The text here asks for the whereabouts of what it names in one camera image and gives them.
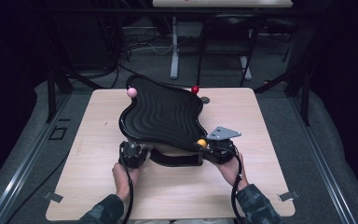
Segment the camouflage sleeve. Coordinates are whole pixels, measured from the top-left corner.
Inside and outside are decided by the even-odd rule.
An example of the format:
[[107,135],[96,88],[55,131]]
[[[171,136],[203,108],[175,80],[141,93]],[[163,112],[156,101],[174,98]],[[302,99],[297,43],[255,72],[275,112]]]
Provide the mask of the camouflage sleeve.
[[236,197],[249,222],[284,224],[269,199],[254,184],[240,190]]
[[81,223],[116,223],[123,216],[124,204],[115,194],[110,194],[95,204],[81,219]]

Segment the pink ball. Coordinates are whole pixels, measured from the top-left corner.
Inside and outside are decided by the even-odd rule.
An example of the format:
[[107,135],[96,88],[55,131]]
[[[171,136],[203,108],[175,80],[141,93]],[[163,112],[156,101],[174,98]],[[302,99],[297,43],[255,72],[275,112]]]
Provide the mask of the pink ball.
[[127,95],[130,96],[130,98],[134,98],[138,94],[135,88],[129,88],[127,89]]

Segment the red ball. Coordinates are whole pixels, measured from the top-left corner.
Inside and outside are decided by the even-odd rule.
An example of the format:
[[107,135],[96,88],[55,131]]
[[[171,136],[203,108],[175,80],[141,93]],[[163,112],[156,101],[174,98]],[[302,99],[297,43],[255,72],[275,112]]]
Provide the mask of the red ball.
[[199,93],[199,91],[200,91],[200,87],[198,87],[198,86],[193,86],[193,87],[191,88],[191,92],[193,92],[194,94]]

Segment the person's left hand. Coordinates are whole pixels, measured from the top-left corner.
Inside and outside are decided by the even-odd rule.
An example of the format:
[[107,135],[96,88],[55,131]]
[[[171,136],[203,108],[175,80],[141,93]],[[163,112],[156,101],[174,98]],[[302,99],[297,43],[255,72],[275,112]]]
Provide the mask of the person's left hand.
[[[139,169],[128,168],[130,177],[132,180],[132,185],[135,187],[136,182],[138,181]],[[112,168],[113,177],[115,178],[116,184],[116,195],[121,199],[122,202],[126,201],[130,196],[130,185],[129,179],[127,177],[124,167],[120,163],[116,163]]]

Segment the yellow ball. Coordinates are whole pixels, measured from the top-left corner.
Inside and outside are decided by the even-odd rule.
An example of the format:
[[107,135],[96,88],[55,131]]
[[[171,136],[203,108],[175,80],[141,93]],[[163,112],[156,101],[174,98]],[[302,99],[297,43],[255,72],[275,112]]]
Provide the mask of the yellow ball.
[[199,144],[200,146],[202,146],[202,147],[206,147],[208,144],[206,143],[206,141],[205,140],[203,140],[203,139],[200,139],[199,141],[197,141],[197,144]]

